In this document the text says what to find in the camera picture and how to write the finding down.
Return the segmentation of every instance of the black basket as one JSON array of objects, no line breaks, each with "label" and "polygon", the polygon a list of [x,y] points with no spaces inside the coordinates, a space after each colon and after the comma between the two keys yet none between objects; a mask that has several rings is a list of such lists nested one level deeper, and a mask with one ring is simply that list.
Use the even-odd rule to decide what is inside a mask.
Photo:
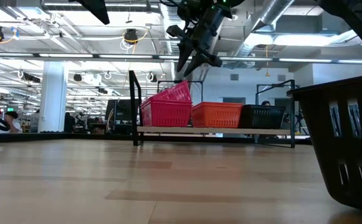
[{"label": "black basket", "polygon": [[300,102],[329,194],[362,209],[362,77],[288,94]]},{"label": "black basket", "polygon": [[279,129],[284,114],[284,107],[244,105],[239,128]]}]

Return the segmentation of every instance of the plastic basket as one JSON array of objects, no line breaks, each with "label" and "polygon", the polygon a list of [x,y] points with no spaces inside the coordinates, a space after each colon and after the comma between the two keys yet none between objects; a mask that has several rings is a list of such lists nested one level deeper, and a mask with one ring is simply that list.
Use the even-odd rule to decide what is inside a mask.
[{"label": "plastic basket", "polygon": [[362,209],[362,77],[289,94],[300,102],[329,194]]},{"label": "plastic basket", "polygon": [[154,100],[177,100],[191,102],[191,92],[189,91],[188,81],[183,81],[167,90],[164,90],[152,96]]},{"label": "plastic basket", "polygon": [[237,128],[242,105],[238,103],[203,102],[192,108],[196,128]]},{"label": "plastic basket", "polygon": [[141,105],[143,125],[156,127],[186,127],[191,117],[192,103],[148,99]]},{"label": "plastic basket", "polygon": [[239,128],[279,129],[284,114],[284,107],[244,105]]}]

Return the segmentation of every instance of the computer monitor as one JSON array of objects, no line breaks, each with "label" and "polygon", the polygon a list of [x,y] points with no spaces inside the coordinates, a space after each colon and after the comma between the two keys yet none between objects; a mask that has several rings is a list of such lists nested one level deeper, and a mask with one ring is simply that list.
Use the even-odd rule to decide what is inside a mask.
[{"label": "computer monitor", "polygon": [[[131,121],[131,100],[109,100],[106,108],[105,120],[109,119],[111,110],[115,107],[116,121]],[[138,100],[135,100],[136,113],[138,114]]]}]

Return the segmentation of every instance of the red basket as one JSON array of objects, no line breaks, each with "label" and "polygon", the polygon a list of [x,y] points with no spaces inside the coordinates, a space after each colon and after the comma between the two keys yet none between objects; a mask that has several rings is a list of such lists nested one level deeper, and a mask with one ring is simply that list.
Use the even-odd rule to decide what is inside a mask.
[{"label": "red basket", "polygon": [[148,99],[141,105],[144,126],[186,127],[191,117],[191,102]]},{"label": "red basket", "polygon": [[192,102],[188,81],[183,81],[167,90],[157,93],[156,95],[152,96],[151,99]]},{"label": "red basket", "polygon": [[196,128],[237,128],[242,105],[238,103],[203,102],[192,108]]}]

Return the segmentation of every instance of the wooden floor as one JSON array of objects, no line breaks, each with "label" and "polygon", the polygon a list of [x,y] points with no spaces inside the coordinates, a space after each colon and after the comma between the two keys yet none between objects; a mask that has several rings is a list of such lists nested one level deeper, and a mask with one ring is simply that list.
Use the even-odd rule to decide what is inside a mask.
[{"label": "wooden floor", "polygon": [[0,224],[362,224],[313,148],[60,140],[0,144]]}]

